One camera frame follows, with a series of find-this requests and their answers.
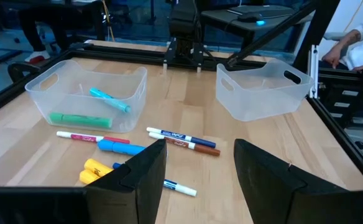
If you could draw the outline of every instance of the red marker cap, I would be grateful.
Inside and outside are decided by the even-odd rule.
[[[119,143],[124,143],[124,144],[131,143],[129,140],[126,140],[126,139],[119,139],[119,138],[113,138],[113,137],[108,137],[108,136],[105,136],[104,139],[108,140],[108,141],[119,142]]]

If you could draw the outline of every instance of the marker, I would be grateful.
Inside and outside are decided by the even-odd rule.
[[[104,102],[125,113],[128,113],[131,110],[131,107],[129,105],[127,105],[126,103],[124,103],[120,100],[117,100],[114,97],[112,97],[106,93],[103,93],[102,91],[100,91],[96,88],[91,88],[89,92],[90,92],[90,95],[92,95],[92,96],[109,99],[109,100],[105,100]]]
[[[152,132],[152,133],[163,134],[164,136],[170,136],[172,138],[177,138],[177,139],[181,139],[181,140],[184,140],[184,141],[201,144],[201,145],[212,147],[212,148],[216,147],[216,143],[214,143],[214,142],[207,141],[207,140],[200,139],[200,138],[196,138],[196,137],[187,136],[185,134],[178,134],[178,133],[173,133],[171,131],[164,131],[164,130],[161,130],[161,129],[150,128],[150,127],[147,128],[147,131]]]
[[[131,143],[129,140],[126,139],[119,139],[119,138],[113,138],[113,137],[107,137],[107,136],[94,136],[90,134],[78,134],[78,133],[69,133],[66,131],[57,131],[56,135],[58,137],[63,138],[70,138],[75,140],[82,140],[82,141],[89,141],[89,142],[100,142],[101,140],[109,140],[113,142],[120,142],[124,144]]]
[[[158,133],[149,133],[149,136],[155,139],[165,139],[167,142],[175,144],[177,146],[181,146],[181,147],[186,147],[189,149],[193,149],[194,151],[197,152],[202,152],[202,153],[206,153],[212,156],[219,156],[220,155],[220,151],[217,149],[213,149],[211,147],[208,146],[202,146],[200,144],[195,144],[192,142],[188,142],[188,141],[183,141],[177,138],[172,138],[169,136],[164,136],[162,134],[158,134]]]
[[[69,124],[106,129],[111,129],[113,125],[112,118],[99,118],[77,114],[50,113],[49,119],[53,124]]]
[[[143,146],[135,146],[132,144],[123,144],[119,142],[113,142],[108,140],[101,140],[97,143],[97,146],[100,150],[103,151],[112,151],[112,152],[118,152],[122,154],[128,154],[131,156],[137,155],[139,152],[143,151],[145,147]]]
[[[91,172],[90,170],[80,172],[80,182],[84,184],[90,184],[99,178],[100,177],[98,175],[94,174],[94,172]]]
[[[83,165],[83,167],[86,170],[93,172],[95,175],[99,177],[102,177],[108,174],[109,172],[113,171],[110,167],[103,165],[94,159],[88,159]]]
[[[121,165],[116,162],[116,163],[114,163],[113,168],[117,169],[120,166]],[[183,185],[178,184],[176,182],[173,182],[171,180],[165,179],[164,182],[163,182],[163,187],[171,189],[171,190],[176,190],[177,192],[187,194],[187,195],[190,195],[190,196],[193,196],[193,197],[196,196],[196,190],[191,189],[191,188],[186,187],[186,186],[183,186]]]

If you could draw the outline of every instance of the blue light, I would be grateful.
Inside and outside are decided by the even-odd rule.
[[[258,25],[258,26],[262,26],[264,24],[266,24],[265,21],[256,21],[256,25]]]

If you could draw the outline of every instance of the brown marker cap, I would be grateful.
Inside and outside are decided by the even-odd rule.
[[[200,144],[195,144],[194,150],[197,152],[202,152],[202,153],[206,153],[212,156],[220,156],[220,151],[217,149],[213,149],[211,147],[208,146],[203,146]]]

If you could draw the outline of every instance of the person's hand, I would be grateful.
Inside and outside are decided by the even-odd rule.
[[[334,46],[326,55],[323,57],[323,61],[328,62],[332,65],[334,69],[339,65],[339,60],[341,58],[341,49],[337,45]]]
[[[353,71],[355,71],[355,72],[359,72],[359,71],[361,71],[361,70],[363,70],[363,65],[358,66],[358,67],[356,67],[356,68],[353,68]]]

